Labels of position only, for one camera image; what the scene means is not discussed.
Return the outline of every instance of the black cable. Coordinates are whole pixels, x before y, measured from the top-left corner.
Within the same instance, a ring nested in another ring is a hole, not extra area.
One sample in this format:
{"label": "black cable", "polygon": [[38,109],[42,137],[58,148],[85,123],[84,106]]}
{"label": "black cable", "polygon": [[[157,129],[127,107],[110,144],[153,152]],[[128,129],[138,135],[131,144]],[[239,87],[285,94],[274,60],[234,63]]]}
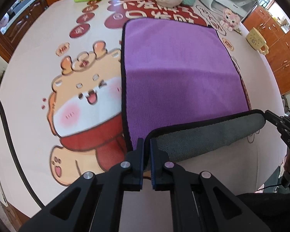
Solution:
{"label": "black cable", "polygon": [[16,152],[15,152],[15,149],[14,149],[14,145],[13,145],[13,142],[12,142],[11,134],[9,132],[8,122],[6,120],[6,116],[5,116],[4,109],[3,109],[3,106],[1,104],[1,101],[0,101],[0,117],[1,117],[1,120],[2,120],[2,125],[3,125],[3,129],[4,129],[4,133],[5,133],[5,138],[6,138],[6,141],[8,143],[9,150],[11,152],[14,164],[16,166],[16,169],[17,169],[17,171],[18,171],[18,173],[19,173],[19,175],[20,175],[20,177],[22,179],[22,182],[24,183],[24,185],[27,188],[28,192],[30,193],[31,197],[39,205],[39,207],[40,208],[44,208],[45,207],[44,204],[41,202],[39,197],[33,191],[32,187],[30,186],[30,184],[29,184],[29,182],[28,182],[28,180],[27,180],[27,178],[25,176],[24,171],[22,170],[22,167],[20,166],[19,160],[17,158]]}
{"label": "black cable", "polygon": [[282,185],[282,184],[278,184],[278,185],[270,185],[270,186],[267,186],[267,187],[264,187],[264,188],[258,189],[258,191],[263,190],[263,189],[266,189],[266,188],[268,188],[268,187],[279,187],[279,186],[281,186],[281,185]]}

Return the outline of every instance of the yellow mug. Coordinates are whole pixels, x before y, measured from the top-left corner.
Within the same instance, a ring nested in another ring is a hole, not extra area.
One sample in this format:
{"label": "yellow mug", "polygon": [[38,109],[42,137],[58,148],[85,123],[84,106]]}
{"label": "yellow mug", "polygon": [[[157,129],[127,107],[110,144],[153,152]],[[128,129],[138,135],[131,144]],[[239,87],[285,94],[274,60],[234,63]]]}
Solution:
{"label": "yellow mug", "polygon": [[257,31],[256,28],[252,28],[246,37],[247,41],[255,50],[259,51],[260,54],[268,54],[268,46],[264,37]]}

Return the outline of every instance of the printed tablecloth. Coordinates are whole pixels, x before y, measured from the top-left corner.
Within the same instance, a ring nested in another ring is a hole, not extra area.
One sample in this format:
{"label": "printed tablecloth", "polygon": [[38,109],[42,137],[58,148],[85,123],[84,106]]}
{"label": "printed tablecloth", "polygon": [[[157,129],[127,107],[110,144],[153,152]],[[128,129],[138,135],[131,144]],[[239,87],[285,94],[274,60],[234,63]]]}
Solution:
{"label": "printed tablecloth", "polygon": [[[226,32],[219,25],[220,17],[198,0],[193,7],[173,9],[154,0],[58,1],[25,34],[0,88],[19,162],[45,205],[85,171],[102,173],[124,158],[121,34],[123,24],[138,17],[211,25],[238,69],[249,107],[284,114],[274,75],[265,57],[247,43],[248,31],[241,25],[243,35]],[[258,134],[180,164],[195,173],[208,170],[233,193],[241,194],[260,187],[285,153],[277,130],[266,124]],[[1,120],[0,181],[9,203],[30,217],[39,211],[16,170]],[[157,231],[172,226],[157,225],[171,219],[169,204],[161,203],[167,193],[159,193],[155,202],[157,195],[147,185],[141,193],[125,194],[122,220],[130,222],[122,222],[121,229],[132,231],[144,221],[148,221],[144,231],[153,224]]]}

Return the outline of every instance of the red circle print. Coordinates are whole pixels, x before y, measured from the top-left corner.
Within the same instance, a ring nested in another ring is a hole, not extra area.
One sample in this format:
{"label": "red circle print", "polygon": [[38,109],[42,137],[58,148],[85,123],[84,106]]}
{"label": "red circle print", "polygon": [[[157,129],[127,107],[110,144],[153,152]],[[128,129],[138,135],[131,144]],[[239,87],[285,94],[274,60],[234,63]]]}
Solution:
{"label": "red circle print", "polygon": [[89,29],[90,25],[88,23],[80,24],[71,30],[70,38],[78,38],[84,35]]}
{"label": "red circle print", "polygon": [[98,0],[98,1],[96,1],[96,0],[94,0],[94,1],[89,1],[89,2],[87,2],[87,5],[92,5],[92,4],[96,4],[96,3],[98,3],[100,0]]}
{"label": "red circle print", "polygon": [[87,22],[95,16],[94,13],[86,13],[81,15],[79,18],[76,19],[77,23]]}
{"label": "red circle print", "polygon": [[90,11],[93,11],[93,10],[97,9],[98,7],[99,7],[98,5],[92,4],[92,5],[89,5],[86,8],[84,8],[82,10],[82,12],[83,13],[90,12]]}

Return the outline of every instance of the red banner print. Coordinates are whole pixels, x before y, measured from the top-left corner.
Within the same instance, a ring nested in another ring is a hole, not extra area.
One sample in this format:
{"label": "red banner print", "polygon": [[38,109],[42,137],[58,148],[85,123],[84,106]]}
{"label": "red banner print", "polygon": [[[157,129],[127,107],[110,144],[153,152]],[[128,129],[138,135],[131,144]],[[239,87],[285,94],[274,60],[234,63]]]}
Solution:
{"label": "red banner print", "polygon": [[120,29],[129,19],[141,17],[171,19],[207,26],[203,18],[195,14],[193,9],[186,5],[166,8],[157,5],[155,0],[137,2],[111,0],[108,3],[110,3],[110,6],[107,10],[114,11],[114,14],[110,15],[104,22],[105,27],[109,29]]}
{"label": "red banner print", "polygon": [[70,38],[77,38],[84,35],[90,29],[90,25],[88,23],[80,24],[73,28],[70,32]]}
{"label": "red banner print", "polygon": [[98,5],[95,5],[95,4],[93,4],[93,5],[89,5],[89,6],[87,6],[86,8],[84,8],[84,9],[82,10],[82,12],[83,12],[83,13],[90,12],[90,11],[93,11],[93,10],[95,10],[95,9],[97,9],[97,8],[99,8]]}
{"label": "red banner print", "polygon": [[81,15],[79,18],[76,19],[77,23],[87,22],[95,16],[94,13],[86,13]]}

